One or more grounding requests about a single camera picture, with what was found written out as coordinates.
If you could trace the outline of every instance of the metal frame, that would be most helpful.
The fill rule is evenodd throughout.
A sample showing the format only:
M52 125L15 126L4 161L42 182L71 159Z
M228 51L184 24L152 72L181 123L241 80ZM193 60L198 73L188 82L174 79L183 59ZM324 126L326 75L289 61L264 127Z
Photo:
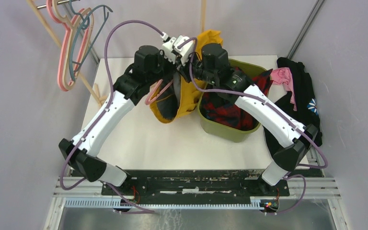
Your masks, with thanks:
M81 177L65 177L64 185L70 186ZM327 199L333 220L337 230L347 230L347 223L340 206L341 195L334 178L306 178L307 190L304 200ZM127 208L121 205L119 196L101 195L103 184L99 181L84 181L72 190L63 190L57 181L53 198L50 205L49 214L45 223L45 230L57 230L60 224L62 212L65 207L83 207L83 208ZM281 196L280 199L294 200L299 199L303 189L303 181L299 178L288 180L290 196ZM258 210L258 204L263 199L273 199L271 196L250 197L250 205L141 205L152 209L255 209Z
M307 34L309 28L312 25L312 22L317 17L318 12L320 11L321 7L323 6L325 0L317 0L315 2L314 7L312 8L310 14L308 15L308 18L306 19L304 25L302 26L296 40L293 43L293 46L291 47L290 51L287 54L288 59L293 59L299 45L301 44L302 40L305 38L305 35Z

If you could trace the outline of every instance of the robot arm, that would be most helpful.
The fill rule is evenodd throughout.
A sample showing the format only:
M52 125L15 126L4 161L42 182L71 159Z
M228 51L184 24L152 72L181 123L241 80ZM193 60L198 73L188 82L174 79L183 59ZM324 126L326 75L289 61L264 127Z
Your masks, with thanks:
M173 63L165 61L164 51L153 46L141 46L134 59L134 63L116 80L112 98L108 96L91 122L71 141L62 139L58 145L67 158L79 143L69 165L90 182L100 180L115 186L122 185L128 177L126 172L103 162L97 155L118 122L149 93L150 86L160 79L171 79L176 71Z
M297 129L303 130L312 139L316 137L318 129L313 125L303 125L278 108L248 76L230 66L228 53L221 45L207 44L202 47L201 54L202 60L194 58L192 62L195 78L206 81L218 91L230 90L252 95L253 98L218 92L220 97L256 118L283 147L273 156L273 161L259 178L271 186L276 185L296 168L311 147L305 138L301 138ZM181 68L180 73L187 82L191 81L188 66Z
M187 43L179 49L178 46L189 39L188 37L175 38L164 34L162 38L164 44L161 50L153 46L140 47L135 53L134 63L114 84L113 97L108 97L92 121L71 141L63 139L60 142L59 148L64 158L67 158L72 149L75 148L74 144L81 141L71 157L69 165L79 171L88 181L101 180L115 186L122 185L128 177L126 172L96 157L106 138L122 117L132 110L143 96L149 93L152 84L160 79L171 79L177 71L187 82L191 81L189 57L194 44ZM219 93L219 96L236 104L260 121L283 147L273 156L273 161L259 179L273 186L288 172L293 171L311 146L309 142L300 138L300 133L291 127L285 119L292 122L295 128L304 130L311 138L315 138L318 130L312 125L304 126L279 109L253 84L248 76L230 66L228 53L219 44L205 45L202 48L202 61L195 58L191 64L195 78L206 81L214 88L244 92L255 97ZM94 124L104 110L105 114ZM89 131L89 135L83 138L87 131Z

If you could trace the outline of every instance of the red plaid shirt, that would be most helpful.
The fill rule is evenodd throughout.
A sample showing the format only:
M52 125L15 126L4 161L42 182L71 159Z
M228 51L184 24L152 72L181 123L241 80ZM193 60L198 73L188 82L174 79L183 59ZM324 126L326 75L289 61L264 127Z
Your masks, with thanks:
M270 80L271 72L272 69L252 78L253 82L266 96L273 83L273 81ZM229 101L219 97L214 92L206 92L202 96L201 113L208 120L242 131L252 130L258 124L250 114Z

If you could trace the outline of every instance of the black mounting plate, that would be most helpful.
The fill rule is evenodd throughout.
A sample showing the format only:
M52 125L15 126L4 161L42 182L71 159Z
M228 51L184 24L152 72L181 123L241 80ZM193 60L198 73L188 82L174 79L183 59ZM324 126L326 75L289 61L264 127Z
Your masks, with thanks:
M140 194L140 204L250 204L251 196L275 197L278 192L280 196L290 195L285 180L264 194L257 181L262 170L127 172L132 179L125 181L118 189L123 195L133 196L134 186ZM197 189L199 193L186 193L188 191L185 190L183 194L183 189ZM116 193L104 186L102 195L116 196Z

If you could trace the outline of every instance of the pink hanger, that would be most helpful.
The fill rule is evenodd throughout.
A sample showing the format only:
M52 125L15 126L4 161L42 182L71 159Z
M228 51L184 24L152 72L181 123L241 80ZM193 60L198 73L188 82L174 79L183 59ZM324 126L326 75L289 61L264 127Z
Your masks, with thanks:
M171 80L162 90L160 90L160 92L155 97L150 99L154 95L154 93L157 91L157 89L160 87L162 82L163 80L159 80L154 86L153 90L151 90L151 92L147 95L146 100L145 100L145 105L149 105L155 102L157 98L159 98L161 94L164 93L173 84L174 80Z
M46 0L47 11L53 21L57 23L63 24L64 28L66 29L66 33L64 35L63 44L61 46L60 52L60 60L58 64L58 72L57 72L57 84L62 91L69 91L71 90L75 82L72 80L67 80L67 66L70 55L70 49L72 45L72 40L76 36L77 27L80 24L82 18L78 15L74 15L73 18L70 19L67 16L61 16L58 11L58 1L59 0ZM91 8L81 9L79 13L82 15L86 15L91 11ZM77 62L80 62L83 56L86 53L88 43L92 34L92 28L94 25L94 18L93 14L90 17L90 26L85 30L84 36L82 38L82 43L80 46L80 50L77 56Z

